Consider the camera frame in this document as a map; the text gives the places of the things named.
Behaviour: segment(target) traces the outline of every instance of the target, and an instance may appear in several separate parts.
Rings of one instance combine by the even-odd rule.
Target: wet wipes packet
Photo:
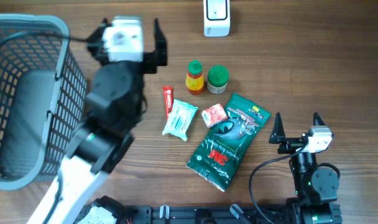
[[[187,130],[197,109],[196,106],[174,99],[172,111],[168,115],[167,124],[165,124],[162,134],[170,133],[184,141],[188,140]]]
[[[247,148],[270,117],[268,111],[236,93],[225,112],[229,118],[210,129],[187,164],[222,191],[229,187]]]

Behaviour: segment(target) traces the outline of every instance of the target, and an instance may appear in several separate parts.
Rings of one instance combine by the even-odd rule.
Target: white plug
[[[230,0],[203,0],[204,35],[224,37],[231,27]]]
[[[310,134],[308,144],[302,152],[317,153],[324,151],[333,140],[333,133],[327,126],[312,126],[310,128]]]
[[[140,17],[116,16],[112,26],[103,32],[102,40],[110,62],[143,61],[144,34]]]

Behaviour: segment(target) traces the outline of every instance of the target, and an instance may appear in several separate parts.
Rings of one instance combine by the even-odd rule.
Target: spice bottle
[[[229,71],[222,65],[214,66],[208,72],[207,89],[212,93],[222,93],[229,81]]]
[[[192,95],[200,94],[204,90],[203,66],[199,61],[190,62],[186,84],[188,92]]]

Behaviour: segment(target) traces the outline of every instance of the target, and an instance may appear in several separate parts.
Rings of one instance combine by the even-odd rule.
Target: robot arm
[[[154,29],[153,52],[143,52],[140,17],[119,16],[111,24],[105,19],[88,38],[88,50],[102,65],[86,96],[90,109],[73,132],[58,175],[28,223],[73,223],[125,155],[134,140],[130,130],[143,114],[143,74],[157,73],[157,66],[167,65],[167,41],[157,20]],[[103,222],[118,220],[111,217]]]
[[[313,126],[302,137],[286,138],[280,113],[276,114],[269,143],[279,144],[279,154],[293,155],[288,163],[297,198],[288,198],[286,202],[287,216],[293,223],[343,221],[339,205],[332,204],[338,199],[339,170],[332,164],[316,162],[316,154],[327,150],[333,138],[334,134],[318,113],[313,114]]]

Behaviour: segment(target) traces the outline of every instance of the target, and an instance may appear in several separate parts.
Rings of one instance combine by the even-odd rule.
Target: white packet
[[[196,106],[174,99],[172,111],[168,116],[162,134],[170,133],[184,141],[188,140],[187,130],[197,109]]]

